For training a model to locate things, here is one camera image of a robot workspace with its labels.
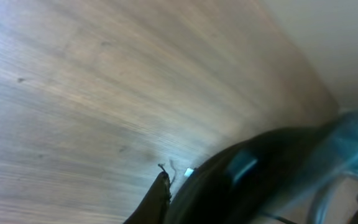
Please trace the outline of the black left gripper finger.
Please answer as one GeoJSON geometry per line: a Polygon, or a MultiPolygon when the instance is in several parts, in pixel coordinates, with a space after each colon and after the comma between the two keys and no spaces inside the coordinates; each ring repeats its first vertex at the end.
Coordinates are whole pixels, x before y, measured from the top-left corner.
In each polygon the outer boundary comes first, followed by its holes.
{"type": "Polygon", "coordinates": [[[170,178],[162,171],[124,224],[162,224],[170,206],[170,178]]]}

